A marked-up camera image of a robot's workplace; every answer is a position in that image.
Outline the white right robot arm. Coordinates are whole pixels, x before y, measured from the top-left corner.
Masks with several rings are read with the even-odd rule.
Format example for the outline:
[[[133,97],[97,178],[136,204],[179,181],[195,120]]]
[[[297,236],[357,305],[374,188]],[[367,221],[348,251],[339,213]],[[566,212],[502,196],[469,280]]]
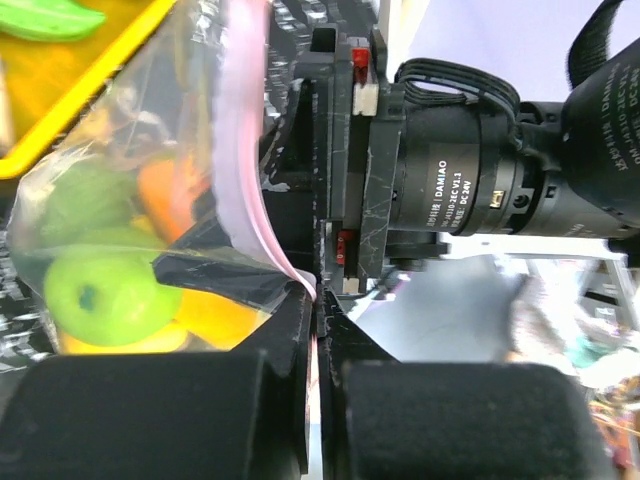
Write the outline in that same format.
[[[576,36],[561,102],[447,60],[389,74],[381,29],[350,32],[333,8],[260,143],[293,263],[355,297],[446,254],[446,234],[603,239],[637,259],[639,46],[610,53],[619,8],[600,3]]]

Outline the clear zip top bag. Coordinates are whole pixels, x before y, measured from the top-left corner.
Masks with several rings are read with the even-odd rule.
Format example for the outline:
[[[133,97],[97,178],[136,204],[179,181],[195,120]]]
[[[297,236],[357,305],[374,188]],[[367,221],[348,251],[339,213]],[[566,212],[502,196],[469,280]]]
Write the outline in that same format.
[[[19,182],[11,259],[63,354],[229,350],[312,276],[264,202],[266,1],[182,1]]]

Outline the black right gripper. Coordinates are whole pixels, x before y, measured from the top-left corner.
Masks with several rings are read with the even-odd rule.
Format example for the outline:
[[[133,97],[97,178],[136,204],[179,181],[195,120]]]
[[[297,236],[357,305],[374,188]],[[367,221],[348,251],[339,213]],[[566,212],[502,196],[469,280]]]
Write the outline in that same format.
[[[285,252],[342,298],[446,255],[443,234],[468,220],[463,206],[446,206],[451,184],[475,194],[477,110],[412,105],[386,66],[378,30],[354,37],[335,24],[315,27],[262,151],[261,172],[286,186],[266,197]]]

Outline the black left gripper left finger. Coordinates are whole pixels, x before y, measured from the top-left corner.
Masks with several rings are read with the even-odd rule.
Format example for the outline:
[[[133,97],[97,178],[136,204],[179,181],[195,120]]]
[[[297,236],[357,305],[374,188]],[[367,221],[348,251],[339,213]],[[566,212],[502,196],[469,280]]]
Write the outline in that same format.
[[[228,352],[56,356],[1,417],[5,479],[298,479],[313,303],[290,290]]]

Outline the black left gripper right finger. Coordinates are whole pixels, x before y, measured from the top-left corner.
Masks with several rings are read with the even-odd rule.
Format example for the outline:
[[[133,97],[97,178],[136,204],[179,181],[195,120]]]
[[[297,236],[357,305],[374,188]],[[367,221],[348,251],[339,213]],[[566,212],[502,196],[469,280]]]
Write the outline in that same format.
[[[400,362],[318,294],[327,479],[611,479],[584,396],[531,363]]]

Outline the green fake apple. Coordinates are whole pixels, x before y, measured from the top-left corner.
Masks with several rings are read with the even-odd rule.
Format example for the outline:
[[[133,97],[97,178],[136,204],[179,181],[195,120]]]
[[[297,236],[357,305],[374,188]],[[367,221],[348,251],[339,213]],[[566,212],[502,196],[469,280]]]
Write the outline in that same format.
[[[55,258],[43,296],[56,326],[97,346],[136,343],[167,326],[182,290],[161,284],[154,251],[77,245]]]

